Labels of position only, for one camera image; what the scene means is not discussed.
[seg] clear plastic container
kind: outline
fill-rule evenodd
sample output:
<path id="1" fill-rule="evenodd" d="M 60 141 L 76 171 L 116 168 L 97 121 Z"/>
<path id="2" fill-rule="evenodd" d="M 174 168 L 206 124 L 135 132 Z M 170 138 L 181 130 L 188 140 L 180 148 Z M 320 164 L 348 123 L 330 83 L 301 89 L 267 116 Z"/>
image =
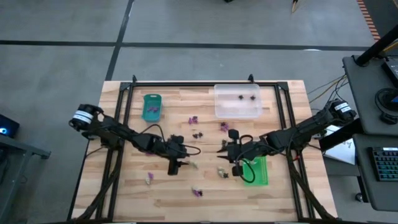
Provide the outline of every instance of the clear plastic container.
<path id="1" fill-rule="evenodd" d="M 262 114 L 260 87 L 257 84 L 216 84 L 214 96 L 218 118 L 249 119 Z"/>

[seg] green plastic container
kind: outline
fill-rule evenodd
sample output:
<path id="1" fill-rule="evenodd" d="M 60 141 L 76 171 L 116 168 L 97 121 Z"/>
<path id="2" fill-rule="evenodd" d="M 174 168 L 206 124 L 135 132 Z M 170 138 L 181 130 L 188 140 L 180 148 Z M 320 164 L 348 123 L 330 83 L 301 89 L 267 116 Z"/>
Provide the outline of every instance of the green plastic container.
<path id="1" fill-rule="evenodd" d="M 159 94 L 146 94 L 144 96 L 144 108 L 142 109 L 142 118 L 147 122 L 158 122 L 162 114 L 162 96 Z"/>
<path id="2" fill-rule="evenodd" d="M 254 173 L 256 174 L 256 179 L 253 183 L 245 182 L 245 186 L 265 186 L 268 185 L 268 173 L 267 173 L 267 159 L 266 156 L 256 157 L 253 159 L 253 163 L 251 164 Z M 248 165 L 243 163 L 243 176 L 247 180 L 253 179 L 253 173 Z"/>

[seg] gray floor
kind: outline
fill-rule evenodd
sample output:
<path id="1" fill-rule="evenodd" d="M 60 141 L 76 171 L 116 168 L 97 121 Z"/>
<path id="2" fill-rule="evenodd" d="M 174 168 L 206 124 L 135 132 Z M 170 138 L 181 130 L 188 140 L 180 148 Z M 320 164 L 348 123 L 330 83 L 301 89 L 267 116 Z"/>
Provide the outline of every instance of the gray floor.
<path id="1" fill-rule="evenodd" d="M 355 0 L 136 0 L 125 42 L 367 46 L 373 38 Z M 127 0 L 0 0 L 0 40 L 116 41 Z M 34 159 L 12 219 L 63 221 L 87 142 L 67 122 L 80 103 L 97 104 L 112 47 L 0 45 L 0 113 L 21 123 L 18 139 L 51 150 Z M 113 80 L 305 80 L 307 90 L 343 75 L 361 52 L 122 48 Z M 320 92 L 313 93 L 310 99 Z M 352 106 L 349 86 L 340 95 Z M 328 94 L 312 103 L 322 108 Z M 331 177 L 344 220 L 394 222 L 353 201 L 356 179 Z"/>

